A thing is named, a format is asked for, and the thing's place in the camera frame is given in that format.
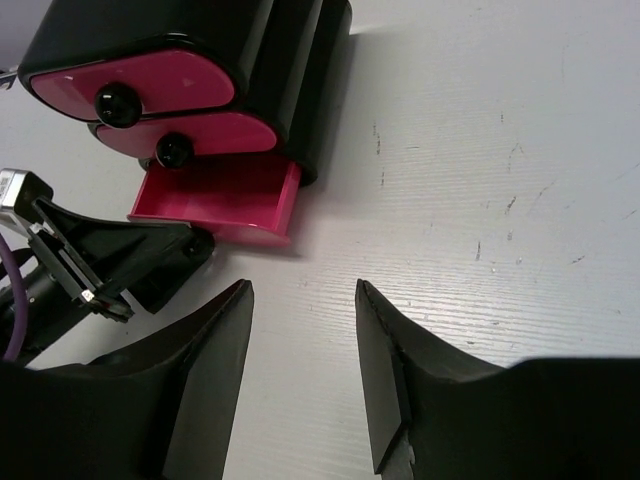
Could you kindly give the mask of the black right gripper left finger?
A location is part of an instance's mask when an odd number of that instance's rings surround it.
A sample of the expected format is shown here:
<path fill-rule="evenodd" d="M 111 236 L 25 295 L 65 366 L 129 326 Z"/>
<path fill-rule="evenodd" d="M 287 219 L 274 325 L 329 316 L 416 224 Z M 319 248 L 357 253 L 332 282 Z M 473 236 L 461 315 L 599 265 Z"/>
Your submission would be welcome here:
<path fill-rule="evenodd" d="M 4 479 L 160 479 L 189 379 L 212 387 L 211 433 L 224 471 L 251 332 L 253 286 L 239 280 L 173 324 L 88 364 L 1 365 Z"/>

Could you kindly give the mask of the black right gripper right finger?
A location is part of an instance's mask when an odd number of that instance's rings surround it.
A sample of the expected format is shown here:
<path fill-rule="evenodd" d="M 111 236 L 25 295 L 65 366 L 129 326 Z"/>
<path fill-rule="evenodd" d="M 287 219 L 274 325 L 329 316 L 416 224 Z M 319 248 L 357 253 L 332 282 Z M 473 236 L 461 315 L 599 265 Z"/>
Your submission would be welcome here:
<path fill-rule="evenodd" d="M 533 358 L 500 367 L 355 293 L 374 472 L 384 479 L 635 479 L 639 362 Z"/>

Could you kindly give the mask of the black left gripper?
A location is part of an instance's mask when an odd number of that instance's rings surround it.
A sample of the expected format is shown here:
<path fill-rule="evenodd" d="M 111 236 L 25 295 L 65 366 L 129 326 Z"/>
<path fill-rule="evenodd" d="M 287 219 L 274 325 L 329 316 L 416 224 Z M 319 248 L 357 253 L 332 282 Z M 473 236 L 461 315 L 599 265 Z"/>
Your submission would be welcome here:
<path fill-rule="evenodd" d="M 215 249 L 209 232 L 184 224 L 92 219 L 44 198 L 33 207 L 45 226 L 30 232 L 33 250 L 1 241 L 3 360 L 33 360 L 79 324 L 85 307 L 72 299 L 119 300 L 127 291 L 158 313 Z M 41 261 L 23 276 L 35 256 Z"/>

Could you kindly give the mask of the pink drawer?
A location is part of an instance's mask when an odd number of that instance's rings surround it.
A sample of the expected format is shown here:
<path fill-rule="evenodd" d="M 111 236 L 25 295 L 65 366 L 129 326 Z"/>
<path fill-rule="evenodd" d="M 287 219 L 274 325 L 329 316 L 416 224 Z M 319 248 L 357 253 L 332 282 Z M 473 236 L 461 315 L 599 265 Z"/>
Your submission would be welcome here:
<path fill-rule="evenodd" d="M 218 155 L 149 168 L 128 218 L 188 223 L 219 242 L 283 247 L 301 169 L 279 154 Z"/>
<path fill-rule="evenodd" d="M 145 114 L 224 106 L 235 96 L 233 81 L 217 64 L 179 49 L 72 67 L 30 80 L 42 101 L 83 121 L 98 119 L 95 96 L 111 83 L 133 89 Z"/>
<path fill-rule="evenodd" d="M 154 159 L 167 168 L 196 157 L 269 151 L 278 143 L 272 127 L 239 112 L 155 118 L 127 129 L 100 126 L 96 135 L 124 155 Z"/>

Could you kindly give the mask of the pink bottom drawer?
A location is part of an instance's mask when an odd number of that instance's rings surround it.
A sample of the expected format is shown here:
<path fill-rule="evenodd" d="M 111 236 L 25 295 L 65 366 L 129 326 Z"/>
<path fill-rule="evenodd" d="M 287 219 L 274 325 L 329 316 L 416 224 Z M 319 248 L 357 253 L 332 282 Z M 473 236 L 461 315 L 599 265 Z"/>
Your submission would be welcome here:
<path fill-rule="evenodd" d="M 301 169 L 279 154 L 218 155 L 149 168 L 128 218 L 188 223 L 219 242 L 283 247 Z"/>

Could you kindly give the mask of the pink top drawer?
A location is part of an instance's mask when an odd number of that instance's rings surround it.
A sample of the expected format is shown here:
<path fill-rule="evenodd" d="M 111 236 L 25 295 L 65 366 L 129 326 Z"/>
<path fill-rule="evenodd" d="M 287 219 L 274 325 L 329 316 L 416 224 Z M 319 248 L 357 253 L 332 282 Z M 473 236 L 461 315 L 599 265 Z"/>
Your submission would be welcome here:
<path fill-rule="evenodd" d="M 217 64 L 179 49 L 72 67 L 30 80 L 42 101 L 83 121 L 98 119 L 95 96 L 111 83 L 133 89 L 145 114 L 224 106 L 235 96 L 233 81 Z"/>

